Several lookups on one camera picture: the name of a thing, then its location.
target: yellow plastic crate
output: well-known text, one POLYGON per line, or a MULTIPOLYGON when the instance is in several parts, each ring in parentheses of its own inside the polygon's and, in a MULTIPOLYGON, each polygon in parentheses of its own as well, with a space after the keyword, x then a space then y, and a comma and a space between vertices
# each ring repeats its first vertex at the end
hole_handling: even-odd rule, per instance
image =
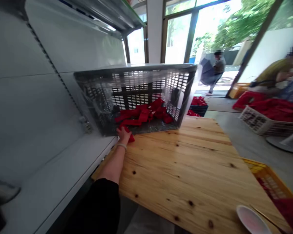
POLYGON ((274 199, 293 198, 293 193, 269 166, 249 159, 243 160, 255 178, 260 178, 264 182, 274 199))

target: gray plastic basket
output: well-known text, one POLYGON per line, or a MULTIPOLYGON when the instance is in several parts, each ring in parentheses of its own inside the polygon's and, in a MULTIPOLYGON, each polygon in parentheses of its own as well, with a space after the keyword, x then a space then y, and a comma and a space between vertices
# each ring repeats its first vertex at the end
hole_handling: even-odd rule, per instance
POLYGON ((74 76, 102 135, 114 136, 118 126, 115 117, 120 110, 132 110, 159 97, 165 97, 164 106, 174 122, 152 120, 129 129, 136 134, 179 128, 187 111, 196 69, 193 64, 143 65, 75 72, 74 76))

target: wooden tabletop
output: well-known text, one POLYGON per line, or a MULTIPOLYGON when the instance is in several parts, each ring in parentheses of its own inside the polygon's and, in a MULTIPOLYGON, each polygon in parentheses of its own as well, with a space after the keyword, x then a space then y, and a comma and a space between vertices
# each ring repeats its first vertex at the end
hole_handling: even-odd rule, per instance
MULTIPOLYGON (((215 120, 187 116, 179 130, 135 135, 127 148, 120 194, 183 229, 200 234, 249 233, 236 207, 252 204, 288 230, 215 120)), ((272 233, 279 233, 268 225, 272 233)))

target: white shelf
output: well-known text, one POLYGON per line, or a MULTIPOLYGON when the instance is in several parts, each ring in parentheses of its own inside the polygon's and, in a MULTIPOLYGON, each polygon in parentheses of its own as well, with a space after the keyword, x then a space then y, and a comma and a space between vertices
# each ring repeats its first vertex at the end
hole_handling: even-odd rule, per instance
POLYGON ((116 142, 94 131, 63 150, 2 207, 7 224, 1 233, 46 233, 116 142))

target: plastic basket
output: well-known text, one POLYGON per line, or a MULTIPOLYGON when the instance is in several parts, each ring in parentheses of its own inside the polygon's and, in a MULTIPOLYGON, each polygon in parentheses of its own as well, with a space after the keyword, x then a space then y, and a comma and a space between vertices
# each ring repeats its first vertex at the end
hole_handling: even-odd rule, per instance
POLYGON ((195 105, 190 106, 190 110, 192 110, 196 114, 199 114, 202 117, 204 117, 207 109, 208 109, 208 106, 195 106, 195 105))
POLYGON ((187 111, 196 69, 197 65, 192 64, 139 65, 75 72, 74 76, 100 132, 104 136, 114 136, 118 126, 115 117, 120 110, 132 110, 136 105, 150 104, 159 97, 165 99, 164 106, 174 121, 165 124, 157 119, 128 128, 134 134, 179 128, 187 111), (107 89, 101 85, 106 80, 121 85, 107 89), (104 111, 98 111, 95 105, 101 105, 104 111))
POLYGON ((249 106, 245 107, 239 119, 245 122, 258 135, 288 137, 293 134, 292 122, 269 119, 249 106))
POLYGON ((290 189, 282 182, 276 173, 266 164, 249 159, 243 159, 256 179, 261 179, 273 199, 293 198, 290 189))

